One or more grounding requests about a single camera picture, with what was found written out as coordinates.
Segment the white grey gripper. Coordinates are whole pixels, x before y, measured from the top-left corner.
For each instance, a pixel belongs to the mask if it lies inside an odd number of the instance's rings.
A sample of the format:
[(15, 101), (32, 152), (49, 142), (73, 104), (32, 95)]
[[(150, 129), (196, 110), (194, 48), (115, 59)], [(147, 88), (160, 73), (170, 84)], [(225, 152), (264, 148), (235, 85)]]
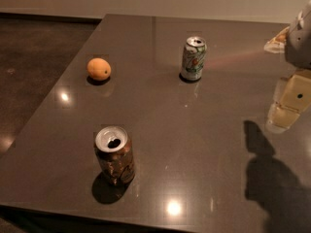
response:
[(311, 1), (298, 13), (290, 27), (281, 30), (263, 49), (285, 53), (288, 62), (304, 68), (297, 69), (288, 78), (281, 78), (275, 88), (266, 127), (272, 133), (283, 133), (311, 106)]

